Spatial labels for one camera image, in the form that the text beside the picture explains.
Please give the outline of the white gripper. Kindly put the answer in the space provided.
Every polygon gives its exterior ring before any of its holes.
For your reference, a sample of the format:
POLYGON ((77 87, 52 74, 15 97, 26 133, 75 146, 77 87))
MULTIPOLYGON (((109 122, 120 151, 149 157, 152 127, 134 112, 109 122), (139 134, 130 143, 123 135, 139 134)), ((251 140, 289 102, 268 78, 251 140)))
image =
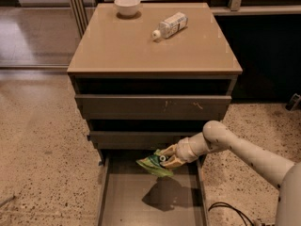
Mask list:
POLYGON ((160 151, 160 155, 169 157, 167 161, 161 162, 161 165, 166 169, 175 169, 181 167, 185 163, 191 163, 198 159, 195 148, 196 142, 192 138, 183 138, 177 145, 170 145, 166 149, 160 151))

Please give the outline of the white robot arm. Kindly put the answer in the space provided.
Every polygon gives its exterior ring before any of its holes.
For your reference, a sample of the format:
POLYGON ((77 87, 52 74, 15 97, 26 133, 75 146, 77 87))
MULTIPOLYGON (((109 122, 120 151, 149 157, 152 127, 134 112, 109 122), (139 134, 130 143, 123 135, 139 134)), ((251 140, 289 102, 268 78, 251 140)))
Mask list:
POLYGON ((276 226, 301 226, 301 163, 242 139, 220 121, 208 121, 202 132, 186 137, 160 152, 165 168, 177 168, 201 155, 230 150, 279 190, 276 226))

